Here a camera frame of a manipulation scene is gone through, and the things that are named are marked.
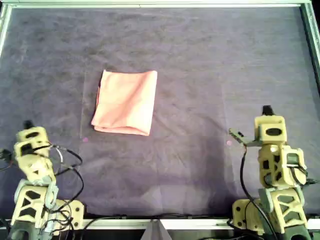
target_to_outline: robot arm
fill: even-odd
[[[52,145],[43,127],[25,123],[16,135],[15,161],[26,175],[14,194],[15,209],[9,240],[50,240],[69,228],[78,230],[83,224],[84,205],[74,200],[61,210],[66,201],[57,199],[58,187],[49,158]]]
[[[278,238],[290,240],[297,236],[311,240],[301,190],[307,181],[304,153],[300,148],[287,145],[285,119],[274,115],[271,106],[264,106],[262,116],[254,121],[254,140],[248,140],[233,129],[229,133],[246,147],[260,147],[260,183],[264,188],[259,189],[260,198],[254,202],[266,213]],[[237,228],[258,235],[271,234],[267,220],[249,199],[237,200],[232,206],[232,214]]]

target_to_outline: gray triangular object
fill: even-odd
[[[151,220],[140,240],[172,240],[160,220]]]

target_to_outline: folded cloth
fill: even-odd
[[[154,111],[156,71],[104,70],[91,124],[100,132],[149,136]]]

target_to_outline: towel fold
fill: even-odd
[[[100,132],[149,136],[154,111],[156,71],[104,70],[91,124]]]

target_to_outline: dark gray felt mat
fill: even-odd
[[[158,71],[150,136],[93,130],[103,69]],[[1,146],[12,147],[25,119],[44,126],[83,157],[79,199],[93,214],[230,212],[244,194],[242,150],[226,144],[227,129],[252,135],[265,104],[286,118],[289,143],[320,179],[320,98],[298,8],[15,9],[0,79]],[[256,195],[257,149],[246,167]],[[14,168],[0,175],[4,213],[21,177]],[[59,177],[61,198],[77,191],[76,179]],[[313,213],[316,189],[305,190]]]

